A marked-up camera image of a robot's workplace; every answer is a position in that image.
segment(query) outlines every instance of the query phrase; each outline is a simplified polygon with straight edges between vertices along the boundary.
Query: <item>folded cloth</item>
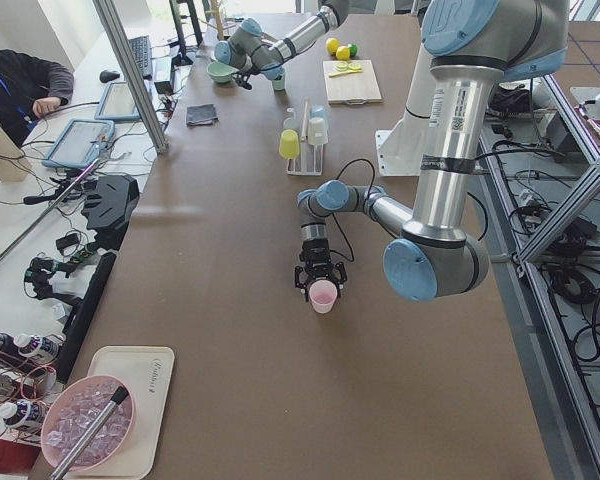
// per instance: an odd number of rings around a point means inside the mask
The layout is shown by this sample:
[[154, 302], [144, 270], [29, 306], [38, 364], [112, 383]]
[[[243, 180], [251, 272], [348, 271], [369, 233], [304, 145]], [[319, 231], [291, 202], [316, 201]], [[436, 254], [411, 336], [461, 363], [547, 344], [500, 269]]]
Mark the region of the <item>folded cloth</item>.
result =
[[187, 125], [212, 125], [218, 119], [218, 113], [213, 103], [187, 107]]

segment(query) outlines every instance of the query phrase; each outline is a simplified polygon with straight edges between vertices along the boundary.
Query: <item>cutting board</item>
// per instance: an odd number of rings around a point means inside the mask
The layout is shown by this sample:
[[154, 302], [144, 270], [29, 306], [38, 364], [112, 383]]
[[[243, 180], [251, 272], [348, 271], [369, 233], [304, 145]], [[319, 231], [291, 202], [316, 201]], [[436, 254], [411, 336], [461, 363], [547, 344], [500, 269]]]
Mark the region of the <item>cutting board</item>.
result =
[[329, 73], [337, 72], [336, 64], [339, 62], [322, 62], [327, 100], [330, 104], [363, 104], [382, 101], [371, 60], [355, 60], [355, 62], [362, 66], [361, 73], [350, 73], [333, 78], [329, 77]]

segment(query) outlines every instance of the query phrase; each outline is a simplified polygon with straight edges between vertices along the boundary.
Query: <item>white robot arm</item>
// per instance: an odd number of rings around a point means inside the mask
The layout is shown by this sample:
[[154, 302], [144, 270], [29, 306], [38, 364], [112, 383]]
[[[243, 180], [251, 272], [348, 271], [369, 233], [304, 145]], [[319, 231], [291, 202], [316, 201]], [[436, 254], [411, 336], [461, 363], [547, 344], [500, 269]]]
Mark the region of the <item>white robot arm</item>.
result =
[[[270, 46], [260, 39], [259, 27], [248, 23], [216, 50], [216, 57], [243, 73], [275, 78], [285, 61], [339, 26], [347, 13], [348, 2], [323, 1], [318, 15]], [[460, 222], [487, 101], [498, 83], [546, 75], [562, 66], [568, 14], [569, 0], [433, 0], [422, 25], [418, 64], [430, 63], [435, 90], [415, 205], [410, 209], [381, 189], [367, 194], [337, 181], [302, 192], [298, 206], [305, 267], [299, 268], [309, 278], [298, 282], [296, 272], [296, 285], [304, 288], [320, 277], [342, 283], [330, 272], [324, 218], [344, 211], [364, 212], [400, 237], [388, 245], [384, 267], [402, 297], [430, 300], [479, 285], [488, 256]], [[412, 89], [412, 95], [421, 92]], [[402, 146], [405, 156], [407, 146]]]

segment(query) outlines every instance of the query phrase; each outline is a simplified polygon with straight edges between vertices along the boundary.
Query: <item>bottle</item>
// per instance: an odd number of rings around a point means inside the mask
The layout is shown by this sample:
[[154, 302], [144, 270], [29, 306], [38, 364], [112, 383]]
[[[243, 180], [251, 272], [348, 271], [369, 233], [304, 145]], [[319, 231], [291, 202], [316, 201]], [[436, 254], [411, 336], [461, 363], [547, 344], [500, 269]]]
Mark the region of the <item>bottle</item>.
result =
[[51, 337], [21, 333], [13, 340], [13, 343], [18, 347], [20, 355], [31, 359], [38, 365], [47, 365], [53, 362], [60, 353], [58, 340]]
[[[17, 380], [0, 373], [0, 402], [7, 402], [14, 398], [22, 398], [20, 385], [20, 382]], [[26, 397], [31, 397], [34, 394], [31, 385], [23, 384], [22, 390]]]
[[31, 373], [38, 365], [20, 355], [18, 347], [13, 343], [13, 337], [6, 333], [0, 333], [0, 368], [16, 370], [33, 377], [40, 377], [46, 373], [44, 369]]
[[18, 400], [0, 406], [5, 426], [26, 433], [38, 433], [47, 414], [47, 407], [38, 402]]

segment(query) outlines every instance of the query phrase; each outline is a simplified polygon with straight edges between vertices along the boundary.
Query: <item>black jacket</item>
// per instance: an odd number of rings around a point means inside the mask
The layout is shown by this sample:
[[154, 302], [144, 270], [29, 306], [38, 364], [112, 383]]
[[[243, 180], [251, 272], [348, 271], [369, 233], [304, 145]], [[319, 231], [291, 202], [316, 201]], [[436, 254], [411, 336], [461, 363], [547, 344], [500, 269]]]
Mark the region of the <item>black jacket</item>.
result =
[[13, 50], [0, 50], [0, 78], [10, 93], [0, 84], [0, 125], [18, 146], [29, 135], [24, 117], [37, 119], [35, 100], [59, 97], [65, 105], [73, 93], [73, 75], [65, 67]]

